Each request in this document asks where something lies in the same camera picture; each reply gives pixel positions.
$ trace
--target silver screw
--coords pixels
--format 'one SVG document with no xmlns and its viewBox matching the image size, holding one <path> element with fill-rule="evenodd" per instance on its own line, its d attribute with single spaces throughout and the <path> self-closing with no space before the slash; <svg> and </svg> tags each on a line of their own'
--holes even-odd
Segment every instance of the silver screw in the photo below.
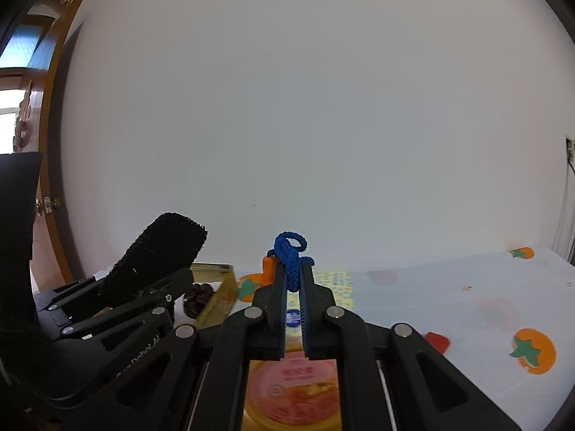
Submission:
<svg viewBox="0 0 575 431">
<path fill-rule="evenodd" d="M 400 337 L 409 337 L 413 333 L 413 329 L 408 324 L 397 324 L 393 330 Z"/>
<path fill-rule="evenodd" d="M 330 318 L 339 319 L 346 312 L 341 306 L 330 306 L 329 308 L 327 308 L 326 313 Z"/>
<path fill-rule="evenodd" d="M 250 306 L 244 310 L 244 316 L 249 319 L 258 319 L 262 314 L 263 311 L 257 306 Z"/>
<path fill-rule="evenodd" d="M 194 335 L 194 327 L 189 324 L 182 324 L 176 329 L 176 336 L 179 338 L 189 338 Z"/>
</svg>

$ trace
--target electrical socket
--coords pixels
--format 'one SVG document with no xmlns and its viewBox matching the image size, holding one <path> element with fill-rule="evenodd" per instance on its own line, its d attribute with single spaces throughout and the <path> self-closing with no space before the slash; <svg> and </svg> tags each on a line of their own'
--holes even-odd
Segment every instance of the electrical socket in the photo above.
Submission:
<svg viewBox="0 0 575 431">
<path fill-rule="evenodd" d="M 575 142 L 573 142 L 573 139 L 566 136 L 565 145 L 567 147 L 567 162 L 571 164 L 573 162 L 573 158 L 575 157 Z"/>
</svg>

